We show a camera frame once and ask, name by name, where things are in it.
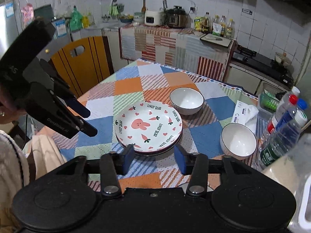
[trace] table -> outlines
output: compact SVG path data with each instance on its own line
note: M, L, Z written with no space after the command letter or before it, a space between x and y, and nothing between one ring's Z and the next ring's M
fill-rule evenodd
M228 48L201 41L205 34L191 28L128 25L120 29L120 35L124 59L142 57L220 81L235 46L235 40Z
M110 151L121 152L122 147L113 130L115 116L127 105L137 101L156 100L170 104L170 92L179 87L199 90L205 99L202 109L191 119L183 117L180 144L188 152L200 152L209 158L220 159L223 154L220 133L231 122L236 101L257 105L258 99L222 82L142 59L120 69L79 98L91 111L86 120L98 129L95 137L79 132L68 139L46 127L41 133L52 136L68 160L78 155L97 159ZM262 121L257 126L259 134ZM180 173L173 150L153 157L135 156L127 175L118 178L123 191L125 187L176 187L189 180L189 176ZM99 191L99 175L90 175L89 185ZM209 175L209 185L217 187L219 176Z

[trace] tiled wall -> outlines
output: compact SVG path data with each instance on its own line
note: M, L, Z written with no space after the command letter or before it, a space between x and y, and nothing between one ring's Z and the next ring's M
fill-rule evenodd
M111 0L19 0L21 7L27 2L40 7L44 4L54 3L55 14L64 13L69 5L76 5L78 10L85 14L91 11L95 21L100 22L101 16L107 14ZM124 3L123 13L133 14L140 11L143 0L117 0ZM182 6L186 12L191 6L196 6L196 14L190 13L194 19L202 16L206 11L211 16L215 14L232 18L235 23L234 37L239 44L260 54L274 59L275 52L287 53L293 61L293 77L299 72L304 58L308 38L311 30L311 20L303 13L279 0L167 0L169 8L174 5ZM161 8L162 0L146 0L149 10ZM249 9L252 15L242 12Z

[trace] chair backrest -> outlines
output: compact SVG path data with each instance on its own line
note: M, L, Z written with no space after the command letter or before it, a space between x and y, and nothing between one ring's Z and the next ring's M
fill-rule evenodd
M71 42L55 53L51 60L77 97L114 73L106 36Z

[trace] pot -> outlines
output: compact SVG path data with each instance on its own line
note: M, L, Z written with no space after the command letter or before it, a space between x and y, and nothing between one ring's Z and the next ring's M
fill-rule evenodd
M274 60L284 67L288 67L291 64L290 59L286 57L286 52L283 54L276 52Z
M174 6L167 11L167 25L171 28L185 28L187 21L186 11L181 6Z

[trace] plate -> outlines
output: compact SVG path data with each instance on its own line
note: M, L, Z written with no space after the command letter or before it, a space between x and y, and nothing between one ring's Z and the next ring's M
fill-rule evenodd
M127 106L114 123L117 139L133 144L137 152L157 152L171 146L183 130L182 120L172 106L143 101Z
M148 153L144 153L144 152L137 152L135 151L135 154L136 155L139 155L139 156L146 156L146 157L149 157L149 156L157 156L157 155L160 155L162 153L165 153L165 152L168 152L170 149L172 149L176 144L178 144L178 142L181 140L181 137L182 137L183 133L181 133L178 137L178 139L176 140L176 142L174 144L171 144L169 147L163 149L163 150L160 150L160 151L156 151L156 152L148 152ZM120 141L119 141L119 144L125 148L126 145L122 144Z

